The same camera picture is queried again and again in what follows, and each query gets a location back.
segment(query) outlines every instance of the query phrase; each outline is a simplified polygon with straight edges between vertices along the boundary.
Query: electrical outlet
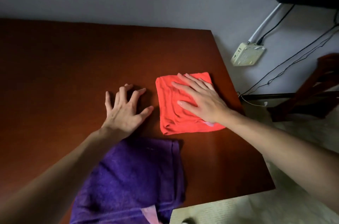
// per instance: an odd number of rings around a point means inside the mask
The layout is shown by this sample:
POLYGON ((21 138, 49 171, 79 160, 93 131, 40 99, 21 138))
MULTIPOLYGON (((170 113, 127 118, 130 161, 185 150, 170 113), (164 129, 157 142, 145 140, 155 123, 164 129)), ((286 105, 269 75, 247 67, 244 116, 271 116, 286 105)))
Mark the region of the electrical outlet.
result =
POLYGON ((266 50, 264 46, 255 43, 241 43, 231 59, 233 66, 254 65, 266 50))

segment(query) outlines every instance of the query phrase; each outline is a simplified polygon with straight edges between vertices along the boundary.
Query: floor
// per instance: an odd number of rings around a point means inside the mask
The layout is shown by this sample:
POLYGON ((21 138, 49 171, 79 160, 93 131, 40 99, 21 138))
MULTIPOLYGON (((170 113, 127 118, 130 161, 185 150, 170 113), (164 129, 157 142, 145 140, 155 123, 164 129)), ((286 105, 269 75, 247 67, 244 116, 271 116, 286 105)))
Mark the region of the floor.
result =
MULTIPOLYGON (((269 100, 275 106, 283 99, 269 100)), ((263 102, 251 101, 253 104, 263 102)), ((301 139, 339 152, 339 107, 324 120, 273 123, 265 107, 244 102, 246 115, 283 129, 301 139)), ((196 224, 325 224, 339 223, 339 216, 266 160, 276 189, 213 203, 176 209, 170 224, 192 218, 196 224)))

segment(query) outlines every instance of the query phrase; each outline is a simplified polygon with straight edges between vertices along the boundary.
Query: folded red towel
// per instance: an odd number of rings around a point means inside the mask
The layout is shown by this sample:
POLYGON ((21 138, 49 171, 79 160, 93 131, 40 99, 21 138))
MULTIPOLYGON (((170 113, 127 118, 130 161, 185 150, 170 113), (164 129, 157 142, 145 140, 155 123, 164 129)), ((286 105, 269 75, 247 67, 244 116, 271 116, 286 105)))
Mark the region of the folded red towel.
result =
MULTIPOLYGON (((210 75, 207 72, 190 75, 212 84, 210 75)), ((218 123, 214 123, 213 125, 206 123, 193 113, 181 108, 177 104, 177 101, 188 102, 194 106, 197 106, 197 104, 189 94, 173 87, 171 84, 172 81, 187 85, 176 75, 162 76, 155 81, 160 106, 160 129, 164 135, 210 132, 225 128, 218 123)))

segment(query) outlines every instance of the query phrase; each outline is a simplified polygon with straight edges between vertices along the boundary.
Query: brown table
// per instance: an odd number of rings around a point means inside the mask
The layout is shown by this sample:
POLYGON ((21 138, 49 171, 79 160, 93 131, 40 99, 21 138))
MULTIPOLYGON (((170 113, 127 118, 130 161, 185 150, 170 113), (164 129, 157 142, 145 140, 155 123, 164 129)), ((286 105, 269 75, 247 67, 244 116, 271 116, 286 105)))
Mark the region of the brown table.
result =
MULTIPOLYGON (((209 30, 2 19, 0 52, 0 200, 100 128, 105 91, 125 83, 147 88, 140 109, 155 106, 137 135, 165 137, 155 87, 163 75, 209 72, 243 112, 209 30)), ((274 188, 261 154, 229 129, 166 137, 183 141, 183 206, 274 188)))

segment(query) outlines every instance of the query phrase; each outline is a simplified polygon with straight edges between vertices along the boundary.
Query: hand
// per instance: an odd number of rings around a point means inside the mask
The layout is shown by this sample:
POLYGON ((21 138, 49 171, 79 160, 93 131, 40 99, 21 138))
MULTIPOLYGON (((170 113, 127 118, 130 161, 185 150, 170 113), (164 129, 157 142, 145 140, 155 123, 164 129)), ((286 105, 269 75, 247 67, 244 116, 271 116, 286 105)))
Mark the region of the hand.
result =
POLYGON ((172 82, 172 85, 192 96, 198 105, 198 107, 195 107, 187 102, 178 101, 177 103, 185 110, 190 111, 210 123, 220 123, 223 112, 231 111, 226 106, 226 103, 218 96, 212 84, 205 82, 201 78, 196 79, 189 74, 183 76, 178 73, 178 77, 189 86, 176 82, 172 82))
POLYGON ((120 87, 119 92, 115 95, 113 107, 111 105, 109 93, 106 92, 105 106, 107 110, 107 118, 102 125, 102 128, 110 128, 113 131, 117 131, 119 139, 121 140, 131 135, 154 109, 153 106, 149 106, 140 114, 136 114, 138 99, 146 92, 146 88, 135 90, 129 102, 127 102, 126 94, 132 87, 133 85, 128 84, 120 87))

